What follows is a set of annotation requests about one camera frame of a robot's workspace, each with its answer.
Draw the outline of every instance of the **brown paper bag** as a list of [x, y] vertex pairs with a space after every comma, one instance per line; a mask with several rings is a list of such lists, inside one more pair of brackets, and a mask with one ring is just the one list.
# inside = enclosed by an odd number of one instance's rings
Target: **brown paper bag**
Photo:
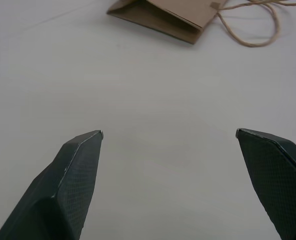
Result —
[[107, 14], [124, 19], [190, 44], [196, 43], [227, 0], [119, 0]]

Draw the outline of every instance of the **string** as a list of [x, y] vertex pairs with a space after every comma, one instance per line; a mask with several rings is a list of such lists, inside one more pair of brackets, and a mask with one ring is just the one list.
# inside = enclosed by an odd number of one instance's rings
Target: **string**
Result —
[[[267, 46], [267, 45], [273, 43], [278, 38], [281, 28], [280, 28], [280, 21], [277, 16], [277, 13], [276, 13], [275, 9], [271, 6], [271, 4], [278, 4], [278, 5], [289, 7], [289, 6], [296, 6], [296, 2], [295, 3], [285, 3], [285, 1], [287, 1], [287, 0], [260, 0], [260, 1], [248, 0], [248, 1], [250, 1], [250, 2], [238, 4], [235, 6], [223, 7], [223, 8], [219, 8], [218, 7], [219, 4], [216, 2], [213, 2], [211, 4], [211, 6], [218, 10], [217, 15], [220, 18], [224, 27], [226, 28], [227, 32], [241, 45], [246, 46], [246, 47], [250, 47], [250, 48], [258, 48], [258, 47], [264, 47], [264, 46]], [[262, 42], [262, 43], [251, 43], [251, 42], [243, 41], [240, 37], [238, 37], [233, 32], [231, 27], [226, 23], [222, 14], [220, 13], [220, 11], [224, 11], [224, 10], [237, 9], [237, 8], [253, 6], [253, 5], [260, 5], [260, 6], [266, 7], [269, 10], [271, 17], [273, 19], [273, 22], [274, 22], [274, 34], [272, 35], [272, 37], [269, 40]]]

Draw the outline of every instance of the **white table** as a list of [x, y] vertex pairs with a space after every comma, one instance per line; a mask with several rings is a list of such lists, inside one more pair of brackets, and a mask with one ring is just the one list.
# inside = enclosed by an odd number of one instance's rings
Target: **white table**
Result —
[[[0, 227], [63, 143], [101, 129], [81, 240], [279, 240], [235, 131], [296, 143], [296, 7], [246, 48], [218, 19], [192, 46], [113, 1], [0, 0]], [[246, 40], [273, 30], [257, 6], [225, 16]]]

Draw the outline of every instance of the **white surface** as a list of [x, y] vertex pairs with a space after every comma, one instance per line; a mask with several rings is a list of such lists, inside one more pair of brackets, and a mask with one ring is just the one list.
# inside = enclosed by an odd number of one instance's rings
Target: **white surface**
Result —
[[[235, 131], [296, 143], [296, 7], [246, 48], [217, 19], [191, 46], [112, 2], [0, 0], [0, 227], [63, 143], [101, 129], [82, 240], [279, 240]], [[260, 7], [225, 15], [247, 40], [273, 29]]]

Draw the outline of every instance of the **textured grip surface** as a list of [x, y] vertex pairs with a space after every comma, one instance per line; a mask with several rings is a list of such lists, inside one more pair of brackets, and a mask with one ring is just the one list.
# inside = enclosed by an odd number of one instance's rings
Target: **textured grip surface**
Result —
[[93, 137], [80, 145], [57, 193], [58, 204], [76, 240], [80, 238], [94, 193], [99, 151], [93, 150], [93, 141], [101, 142], [99, 138]]
[[253, 187], [280, 237], [296, 239], [296, 166], [276, 142], [242, 131], [238, 139]]

